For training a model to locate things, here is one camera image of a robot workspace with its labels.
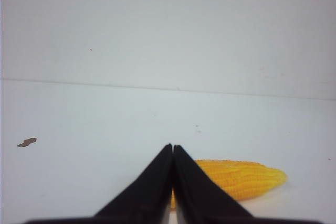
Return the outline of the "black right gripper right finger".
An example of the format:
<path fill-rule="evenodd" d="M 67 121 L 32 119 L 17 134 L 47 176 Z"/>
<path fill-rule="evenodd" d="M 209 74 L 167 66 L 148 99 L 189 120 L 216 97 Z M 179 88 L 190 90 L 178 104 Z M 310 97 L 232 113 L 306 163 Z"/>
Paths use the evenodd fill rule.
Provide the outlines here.
<path fill-rule="evenodd" d="M 175 145 L 174 190 L 177 206 L 188 218 L 252 218 L 253 215 L 217 186 L 189 156 Z"/>

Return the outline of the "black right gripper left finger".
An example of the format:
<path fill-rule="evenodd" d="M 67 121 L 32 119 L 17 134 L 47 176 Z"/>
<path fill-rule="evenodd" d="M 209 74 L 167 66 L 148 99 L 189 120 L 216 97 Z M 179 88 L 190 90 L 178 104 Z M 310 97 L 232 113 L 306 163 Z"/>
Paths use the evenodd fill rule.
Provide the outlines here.
<path fill-rule="evenodd" d="M 157 156 L 125 190 L 95 214 L 100 218 L 162 218 L 172 191 L 172 145 Z"/>

